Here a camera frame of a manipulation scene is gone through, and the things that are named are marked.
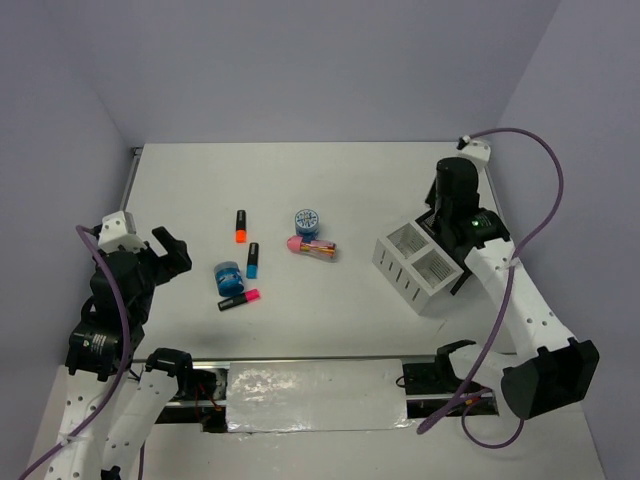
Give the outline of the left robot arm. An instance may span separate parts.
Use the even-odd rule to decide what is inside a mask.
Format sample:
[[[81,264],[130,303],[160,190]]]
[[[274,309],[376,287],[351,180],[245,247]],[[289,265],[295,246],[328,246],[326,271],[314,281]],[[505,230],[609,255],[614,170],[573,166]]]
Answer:
[[[166,403],[195,389],[191,355],[158,348],[147,358],[124,410],[115,411],[156,288],[188,272],[192,262],[185,242],[164,227],[152,231],[163,255],[146,242],[126,245],[125,228],[103,224],[77,230],[94,258],[95,271],[91,295],[69,338],[66,403],[45,476],[126,479]]]

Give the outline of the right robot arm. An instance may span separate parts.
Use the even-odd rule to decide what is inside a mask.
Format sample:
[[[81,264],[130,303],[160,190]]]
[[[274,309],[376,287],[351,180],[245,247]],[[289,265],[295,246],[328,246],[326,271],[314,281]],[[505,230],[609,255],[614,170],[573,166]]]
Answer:
[[[491,345],[460,340],[438,349],[435,380],[446,391],[466,389],[486,366],[494,392],[521,420],[584,399],[599,362],[590,340],[579,341],[555,316],[520,262],[509,231],[493,211],[480,206],[479,173],[468,159],[444,158],[427,196],[430,211],[420,224],[449,259],[475,277],[498,310],[491,336],[507,328],[516,356]]]

